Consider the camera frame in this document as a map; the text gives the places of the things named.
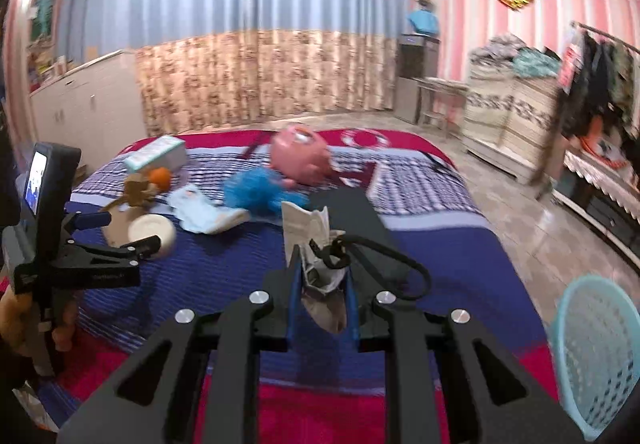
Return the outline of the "person's left hand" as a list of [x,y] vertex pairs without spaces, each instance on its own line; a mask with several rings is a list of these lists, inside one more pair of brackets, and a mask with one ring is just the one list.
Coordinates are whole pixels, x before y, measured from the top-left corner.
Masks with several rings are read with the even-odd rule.
[[[1,297],[1,339],[18,355],[29,356],[27,334],[34,312],[31,294],[16,294],[11,286],[6,287]],[[75,299],[69,300],[63,310],[62,320],[52,332],[57,351],[65,353],[72,348],[77,317],[77,302]]]

